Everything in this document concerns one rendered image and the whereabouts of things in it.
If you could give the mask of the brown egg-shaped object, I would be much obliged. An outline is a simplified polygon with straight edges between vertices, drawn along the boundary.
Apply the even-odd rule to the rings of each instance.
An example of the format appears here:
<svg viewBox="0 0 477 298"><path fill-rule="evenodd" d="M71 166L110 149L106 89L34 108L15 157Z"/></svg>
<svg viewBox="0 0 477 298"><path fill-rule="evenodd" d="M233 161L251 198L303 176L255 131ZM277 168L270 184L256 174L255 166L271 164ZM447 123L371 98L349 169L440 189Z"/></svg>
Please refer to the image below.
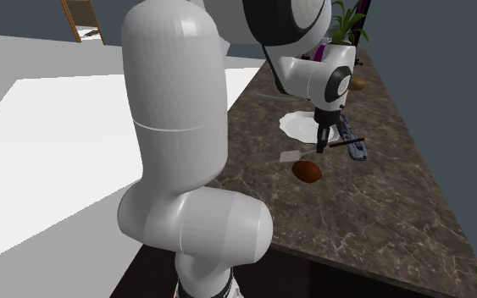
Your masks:
<svg viewBox="0 0 477 298"><path fill-rule="evenodd" d="M291 171L299 180L309 184L320 180L323 176L317 164L305 160L294 162Z"/></svg>

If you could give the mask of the green potted plant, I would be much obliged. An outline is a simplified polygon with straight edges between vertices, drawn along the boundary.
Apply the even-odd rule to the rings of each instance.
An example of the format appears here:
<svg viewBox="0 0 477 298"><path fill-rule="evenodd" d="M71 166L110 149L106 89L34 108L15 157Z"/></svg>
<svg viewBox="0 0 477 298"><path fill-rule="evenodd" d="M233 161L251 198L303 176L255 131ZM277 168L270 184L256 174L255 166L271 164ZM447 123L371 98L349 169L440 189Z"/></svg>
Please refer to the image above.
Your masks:
<svg viewBox="0 0 477 298"><path fill-rule="evenodd" d="M369 41L367 32L358 26L358 23L365 20L368 15L360 12L359 6L365 0L358 0L352 8L345 9L344 2L337 0L333 4L337 4L341 7L342 15L335 16L335 19L339 25L339 29L333 33L331 42L337 45L354 45L358 43L358 38L363 36L366 41Z"/></svg>

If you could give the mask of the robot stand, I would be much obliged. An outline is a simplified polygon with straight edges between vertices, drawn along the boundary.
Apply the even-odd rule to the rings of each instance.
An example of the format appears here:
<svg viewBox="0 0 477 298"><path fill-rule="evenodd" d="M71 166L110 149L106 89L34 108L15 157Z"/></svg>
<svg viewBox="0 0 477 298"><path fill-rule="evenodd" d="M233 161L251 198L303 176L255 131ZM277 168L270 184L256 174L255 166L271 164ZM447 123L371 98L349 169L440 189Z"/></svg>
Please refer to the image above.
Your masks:
<svg viewBox="0 0 477 298"><path fill-rule="evenodd" d="M245 298L312 298L309 261L270 247L264 257L234 269ZM173 298L175 254L142 246L110 298Z"/></svg>

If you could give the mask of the white plate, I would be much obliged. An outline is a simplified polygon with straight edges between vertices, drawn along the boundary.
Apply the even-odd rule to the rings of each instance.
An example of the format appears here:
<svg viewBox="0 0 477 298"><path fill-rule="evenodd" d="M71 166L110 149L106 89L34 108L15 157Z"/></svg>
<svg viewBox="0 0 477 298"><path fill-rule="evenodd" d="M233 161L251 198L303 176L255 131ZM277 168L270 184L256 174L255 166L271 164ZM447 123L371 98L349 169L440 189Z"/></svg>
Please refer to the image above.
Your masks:
<svg viewBox="0 0 477 298"><path fill-rule="evenodd" d="M314 112L287 113L279 120L280 129L292 139L306 144L316 144L319 125L313 116Z"/></svg>

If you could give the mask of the dark purple tall object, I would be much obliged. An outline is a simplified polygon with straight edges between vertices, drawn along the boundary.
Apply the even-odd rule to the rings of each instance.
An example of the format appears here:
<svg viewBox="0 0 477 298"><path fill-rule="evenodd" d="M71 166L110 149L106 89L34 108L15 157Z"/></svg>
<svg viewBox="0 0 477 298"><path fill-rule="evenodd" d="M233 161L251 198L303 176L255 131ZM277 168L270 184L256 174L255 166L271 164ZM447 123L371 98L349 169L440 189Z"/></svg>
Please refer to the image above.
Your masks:
<svg viewBox="0 0 477 298"><path fill-rule="evenodd" d="M369 11L369 7L370 7L370 4L371 4L371 1L372 0L360 0L358 2L358 5L356 7L356 10L355 10L355 13L356 14L365 14L367 15L368 14L368 11ZM359 29L363 29L363 26L364 26L364 23L365 23L365 20L366 18L363 17L361 18L354 26L353 26L353 29L354 29L354 32L353 32L353 39L352 39L352 44L356 47L360 41L360 38L361 38L361 32L359 31Z"/></svg>

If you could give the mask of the blue grey remote control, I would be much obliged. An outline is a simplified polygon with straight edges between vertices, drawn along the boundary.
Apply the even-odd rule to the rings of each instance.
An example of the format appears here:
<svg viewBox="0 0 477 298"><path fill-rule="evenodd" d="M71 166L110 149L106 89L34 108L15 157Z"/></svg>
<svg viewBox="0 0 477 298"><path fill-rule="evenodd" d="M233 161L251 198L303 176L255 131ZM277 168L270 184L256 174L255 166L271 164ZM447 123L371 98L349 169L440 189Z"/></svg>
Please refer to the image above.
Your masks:
<svg viewBox="0 0 477 298"><path fill-rule="evenodd" d="M351 125L346 115L341 114L336 128L343 142L346 142L346 147L349 156L354 161L365 161L368 158L368 153L364 140L356 137L351 132Z"/></svg>

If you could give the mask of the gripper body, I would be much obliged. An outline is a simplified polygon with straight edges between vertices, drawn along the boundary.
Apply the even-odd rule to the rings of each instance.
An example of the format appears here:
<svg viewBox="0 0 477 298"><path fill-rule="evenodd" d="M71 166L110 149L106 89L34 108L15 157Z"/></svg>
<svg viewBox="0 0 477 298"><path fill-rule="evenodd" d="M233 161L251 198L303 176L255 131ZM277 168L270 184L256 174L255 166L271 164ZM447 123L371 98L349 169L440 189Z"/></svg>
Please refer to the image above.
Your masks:
<svg viewBox="0 0 477 298"><path fill-rule="evenodd" d="M332 125L337 125L340 122L341 111L325 111L315 108L313 119L319 125L320 129L329 128Z"/></svg>

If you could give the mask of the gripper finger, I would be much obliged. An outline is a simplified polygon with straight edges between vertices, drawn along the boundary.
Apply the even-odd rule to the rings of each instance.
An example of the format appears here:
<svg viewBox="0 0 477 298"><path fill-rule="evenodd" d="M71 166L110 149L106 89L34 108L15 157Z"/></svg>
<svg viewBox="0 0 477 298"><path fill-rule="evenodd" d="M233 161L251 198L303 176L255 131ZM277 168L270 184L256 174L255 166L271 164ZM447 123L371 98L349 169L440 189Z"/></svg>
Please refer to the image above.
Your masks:
<svg viewBox="0 0 477 298"><path fill-rule="evenodd" d="M326 148L328 144L329 136L330 136L330 127L320 124L317 129L317 145L316 145L317 153L324 152L324 149Z"/></svg>

